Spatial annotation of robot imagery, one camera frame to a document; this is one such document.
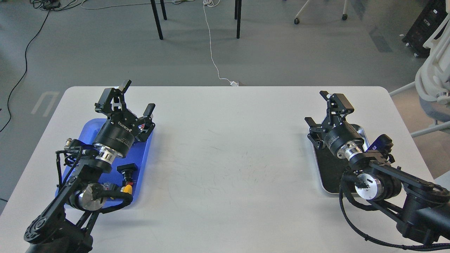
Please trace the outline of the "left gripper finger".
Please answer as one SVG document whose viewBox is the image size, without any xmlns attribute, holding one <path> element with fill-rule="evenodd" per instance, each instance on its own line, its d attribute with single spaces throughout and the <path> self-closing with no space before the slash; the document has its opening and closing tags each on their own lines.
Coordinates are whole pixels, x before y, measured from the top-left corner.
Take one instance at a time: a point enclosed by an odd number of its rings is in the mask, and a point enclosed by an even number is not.
<svg viewBox="0 0 450 253">
<path fill-rule="evenodd" d="M 95 103 L 95 112 L 111 116 L 115 112 L 125 112 L 127 106 L 125 103 L 125 93 L 131 85 L 131 80 L 125 80 L 118 88 L 104 89 L 100 99 Z"/>
<path fill-rule="evenodd" d="M 154 128 L 155 123 L 153 123 L 153 110 L 155 109 L 156 104 L 149 103 L 143 112 L 143 116 L 137 119 L 137 127 L 140 128 L 141 125 L 144 125 L 145 128 Z"/>
</svg>

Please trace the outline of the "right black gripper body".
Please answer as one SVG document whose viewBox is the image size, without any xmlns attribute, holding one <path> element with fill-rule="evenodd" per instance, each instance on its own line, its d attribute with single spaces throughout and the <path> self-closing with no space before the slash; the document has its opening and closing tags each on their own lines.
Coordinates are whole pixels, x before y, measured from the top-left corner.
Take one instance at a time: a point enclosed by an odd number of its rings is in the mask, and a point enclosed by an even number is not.
<svg viewBox="0 0 450 253">
<path fill-rule="evenodd" d="M 328 148 L 337 158 L 350 160 L 362 153 L 364 140 L 346 121 L 338 125 L 325 124 L 321 128 L 309 128 L 309 140 L 316 149 Z"/>
</svg>

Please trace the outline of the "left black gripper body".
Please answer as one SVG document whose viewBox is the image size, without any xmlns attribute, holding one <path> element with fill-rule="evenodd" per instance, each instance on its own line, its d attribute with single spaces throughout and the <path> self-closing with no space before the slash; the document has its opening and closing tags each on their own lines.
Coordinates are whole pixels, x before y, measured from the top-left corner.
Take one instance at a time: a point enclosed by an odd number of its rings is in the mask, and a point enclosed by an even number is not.
<svg viewBox="0 0 450 253">
<path fill-rule="evenodd" d="M 137 127 L 137 117 L 130 111 L 107 116 L 93 145 L 99 149 L 97 158 L 126 157 L 135 141 L 146 142 L 154 128 Z"/>
</svg>

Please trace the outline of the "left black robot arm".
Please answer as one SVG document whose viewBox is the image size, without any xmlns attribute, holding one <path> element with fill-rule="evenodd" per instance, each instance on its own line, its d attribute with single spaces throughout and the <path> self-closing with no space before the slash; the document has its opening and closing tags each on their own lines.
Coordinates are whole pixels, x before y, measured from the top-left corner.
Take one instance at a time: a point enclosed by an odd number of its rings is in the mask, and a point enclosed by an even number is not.
<svg viewBox="0 0 450 253">
<path fill-rule="evenodd" d="M 91 144 L 67 139 L 56 152 L 58 186 L 54 200 L 27 227 L 24 240 L 28 253 L 88 253 L 92 229 L 100 214 L 130 205 L 136 176 L 141 167 L 128 162 L 117 167 L 118 182 L 101 182 L 116 158 L 125 158 L 136 143 L 145 143 L 155 128 L 154 103 L 137 117 L 127 108 L 125 93 L 131 80 L 106 88 L 95 111 L 107 119 Z"/>
</svg>

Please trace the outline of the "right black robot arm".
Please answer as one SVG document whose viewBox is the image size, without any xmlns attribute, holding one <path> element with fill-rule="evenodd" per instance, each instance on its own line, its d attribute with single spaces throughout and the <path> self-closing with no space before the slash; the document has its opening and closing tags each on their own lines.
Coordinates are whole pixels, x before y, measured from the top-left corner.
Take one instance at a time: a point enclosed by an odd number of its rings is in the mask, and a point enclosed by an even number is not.
<svg viewBox="0 0 450 253">
<path fill-rule="evenodd" d="M 365 240 L 382 246 L 413 251 L 449 249 L 438 243 L 449 238 L 449 191 L 394 168 L 392 139 L 380 135 L 371 145 L 365 144 L 362 130 L 350 124 L 346 116 L 354 108 L 342 93 L 320 91 L 327 102 L 322 123 L 306 117 L 308 139 L 315 155 L 323 188 L 339 194 L 342 214 L 349 226 Z M 343 198 L 364 211 L 381 211 L 396 222 L 403 237 L 419 246 L 390 244 L 365 234 L 348 218 Z"/>
</svg>

